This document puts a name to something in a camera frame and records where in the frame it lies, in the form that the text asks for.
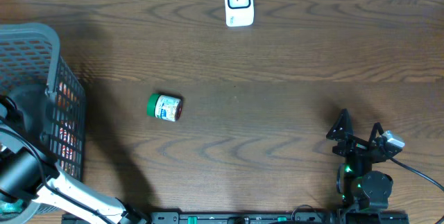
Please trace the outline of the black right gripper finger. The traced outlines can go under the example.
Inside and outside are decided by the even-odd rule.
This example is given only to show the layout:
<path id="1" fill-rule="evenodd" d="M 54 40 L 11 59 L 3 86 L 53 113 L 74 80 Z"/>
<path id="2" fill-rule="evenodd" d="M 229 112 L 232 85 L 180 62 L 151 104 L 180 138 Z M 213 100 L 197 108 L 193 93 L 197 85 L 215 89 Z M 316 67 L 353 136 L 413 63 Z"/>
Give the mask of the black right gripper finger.
<path id="1" fill-rule="evenodd" d="M 383 140 L 382 135 L 384 134 L 384 129 L 382 128 L 382 125 L 380 122 L 377 122 L 373 125 L 373 128 L 370 133 L 369 142 L 376 142 L 380 143 Z"/>
<path id="2" fill-rule="evenodd" d="M 353 135 L 351 117 L 347 109 L 342 109 L 335 124 L 326 134 L 326 138 L 334 141 L 343 141 Z"/>

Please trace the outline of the green lid jar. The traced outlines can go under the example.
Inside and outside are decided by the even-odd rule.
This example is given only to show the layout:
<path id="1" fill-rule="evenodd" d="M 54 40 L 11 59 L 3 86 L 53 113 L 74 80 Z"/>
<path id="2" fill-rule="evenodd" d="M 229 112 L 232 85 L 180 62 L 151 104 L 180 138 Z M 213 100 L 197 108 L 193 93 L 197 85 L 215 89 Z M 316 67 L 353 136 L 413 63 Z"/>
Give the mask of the green lid jar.
<path id="1" fill-rule="evenodd" d="M 182 100 L 180 98 L 164 94 L 151 94 L 146 113 L 150 117 L 175 122 L 182 112 Z"/>

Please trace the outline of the grey plastic mesh basket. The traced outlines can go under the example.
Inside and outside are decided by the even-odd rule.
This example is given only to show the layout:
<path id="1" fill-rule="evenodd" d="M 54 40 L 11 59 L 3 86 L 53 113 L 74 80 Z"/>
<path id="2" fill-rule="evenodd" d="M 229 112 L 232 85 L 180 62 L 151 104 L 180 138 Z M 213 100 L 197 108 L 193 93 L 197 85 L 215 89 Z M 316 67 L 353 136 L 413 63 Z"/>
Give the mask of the grey plastic mesh basket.
<path id="1" fill-rule="evenodd" d="M 85 90 L 60 54 L 58 34 L 39 23 L 1 25 L 1 163 L 25 150 L 18 130 L 83 177 Z"/>

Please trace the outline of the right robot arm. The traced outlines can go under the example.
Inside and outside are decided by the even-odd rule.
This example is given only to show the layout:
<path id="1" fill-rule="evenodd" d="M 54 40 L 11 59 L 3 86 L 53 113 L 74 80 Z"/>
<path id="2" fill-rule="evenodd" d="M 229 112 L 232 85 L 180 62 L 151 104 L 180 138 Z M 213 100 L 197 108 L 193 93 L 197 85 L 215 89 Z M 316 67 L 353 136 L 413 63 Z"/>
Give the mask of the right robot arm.
<path id="1" fill-rule="evenodd" d="M 332 152 L 345 159 L 336 178 L 336 190 L 343 196 L 340 213 L 346 215 L 387 209 L 393 179 L 374 170 L 373 165 L 400 153 L 405 146 L 403 138 L 390 130 L 384 131 L 380 123 L 374 124 L 369 140 L 356 137 L 346 109 L 340 111 L 326 138 L 337 142 Z"/>

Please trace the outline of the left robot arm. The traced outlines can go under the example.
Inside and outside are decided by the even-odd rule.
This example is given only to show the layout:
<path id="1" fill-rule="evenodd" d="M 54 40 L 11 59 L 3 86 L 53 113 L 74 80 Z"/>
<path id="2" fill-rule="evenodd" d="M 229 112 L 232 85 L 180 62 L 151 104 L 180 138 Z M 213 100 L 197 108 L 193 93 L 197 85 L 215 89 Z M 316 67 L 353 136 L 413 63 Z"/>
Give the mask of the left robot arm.
<path id="1" fill-rule="evenodd" d="M 150 223 L 151 217 L 105 196 L 72 178 L 54 154 L 27 135 L 20 126 L 17 105 L 1 96 L 1 144 L 8 153 L 1 158 L 1 200 L 52 205 L 88 223 Z"/>

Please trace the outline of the white barcode scanner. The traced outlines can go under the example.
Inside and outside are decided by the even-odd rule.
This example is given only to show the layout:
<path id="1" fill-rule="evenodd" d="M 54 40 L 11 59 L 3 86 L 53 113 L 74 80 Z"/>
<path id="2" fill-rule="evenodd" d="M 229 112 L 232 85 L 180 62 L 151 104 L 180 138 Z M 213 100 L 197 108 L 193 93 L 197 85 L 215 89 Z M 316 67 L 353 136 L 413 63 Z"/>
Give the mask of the white barcode scanner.
<path id="1" fill-rule="evenodd" d="M 249 26 L 254 22 L 254 0 L 224 0 L 228 27 Z"/>

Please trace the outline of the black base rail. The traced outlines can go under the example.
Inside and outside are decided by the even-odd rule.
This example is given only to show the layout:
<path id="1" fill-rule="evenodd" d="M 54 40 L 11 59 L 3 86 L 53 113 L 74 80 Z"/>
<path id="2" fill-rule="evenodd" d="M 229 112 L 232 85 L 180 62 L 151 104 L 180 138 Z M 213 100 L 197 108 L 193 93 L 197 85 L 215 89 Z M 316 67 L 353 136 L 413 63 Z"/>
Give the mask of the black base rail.
<path id="1" fill-rule="evenodd" d="M 333 214 L 296 212 L 295 214 L 180 214 L 177 212 L 153 212 L 152 224 L 270 224 L 270 223 L 338 223 Z M 408 224 L 409 218 L 402 213 L 348 214 L 344 223 L 356 224 Z"/>

